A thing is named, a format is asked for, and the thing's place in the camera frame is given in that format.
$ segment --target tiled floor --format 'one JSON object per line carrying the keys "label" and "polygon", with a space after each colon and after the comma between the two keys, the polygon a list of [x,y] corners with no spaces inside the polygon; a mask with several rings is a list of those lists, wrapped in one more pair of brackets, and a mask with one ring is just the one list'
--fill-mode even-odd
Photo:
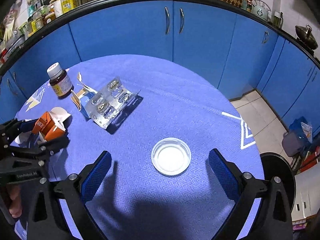
{"label": "tiled floor", "polygon": [[281,145],[286,130],[259,93],[253,91],[231,103],[250,127],[260,153],[278,153],[291,163]]}

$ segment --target blue tablecloth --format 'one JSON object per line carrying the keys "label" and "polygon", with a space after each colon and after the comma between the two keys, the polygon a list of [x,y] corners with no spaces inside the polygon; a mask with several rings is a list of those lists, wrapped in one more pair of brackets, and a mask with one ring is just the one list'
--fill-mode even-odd
{"label": "blue tablecloth", "polygon": [[[109,239],[211,239],[234,206],[208,165],[213,148],[242,172],[264,179],[250,129],[232,104],[192,71],[153,57],[101,57],[68,70],[75,92],[81,89],[78,72],[84,84],[96,90],[115,76],[129,90],[141,90],[143,101],[115,134],[86,121],[70,97],[58,100],[49,82],[17,117],[35,119],[55,106],[72,114],[70,144],[50,160],[56,179],[79,173],[103,150],[111,153],[112,168],[86,204]],[[183,140],[192,153],[190,166],[174,177],[160,174],[151,162],[153,146],[167,137]],[[256,199],[239,237],[250,230],[259,203]],[[61,205],[73,235],[81,238],[65,201]]]}

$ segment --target kettle handle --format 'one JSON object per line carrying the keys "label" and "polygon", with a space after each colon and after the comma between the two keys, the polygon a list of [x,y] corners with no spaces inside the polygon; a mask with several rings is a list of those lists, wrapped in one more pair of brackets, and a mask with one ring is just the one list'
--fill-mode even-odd
{"label": "kettle handle", "polygon": [[310,36],[312,28],[311,28],[311,26],[309,24],[306,24],[306,27],[308,28],[307,33],[306,33],[307,34],[307,38],[308,38]]}

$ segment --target kettle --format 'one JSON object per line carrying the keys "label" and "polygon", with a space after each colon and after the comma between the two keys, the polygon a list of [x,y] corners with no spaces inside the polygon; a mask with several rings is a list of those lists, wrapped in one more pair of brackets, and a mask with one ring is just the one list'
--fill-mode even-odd
{"label": "kettle", "polygon": [[296,33],[299,39],[305,43],[310,49],[315,50],[318,48],[318,43],[316,42],[316,39],[311,33],[312,28],[309,24],[307,24],[305,27],[302,26],[296,26]]}
{"label": "kettle", "polygon": [[261,17],[264,20],[268,19],[267,10],[260,5],[254,6],[252,8],[252,13],[255,15],[258,15],[259,17]]}

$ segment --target blue gripper pad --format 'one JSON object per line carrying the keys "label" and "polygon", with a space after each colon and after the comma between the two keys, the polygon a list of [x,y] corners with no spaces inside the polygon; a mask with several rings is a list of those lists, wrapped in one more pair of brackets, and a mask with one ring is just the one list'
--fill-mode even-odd
{"label": "blue gripper pad", "polygon": [[104,151],[102,156],[98,158],[97,163],[92,168],[81,186],[81,199],[84,203],[91,201],[94,195],[97,193],[101,182],[111,167],[111,161],[111,154],[107,151]]}
{"label": "blue gripper pad", "polygon": [[228,199],[237,202],[240,197],[238,181],[228,168],[227,161],[223,158],[223,156],[217,149],[213,149],[210,151],[209,165],[218,178]]}

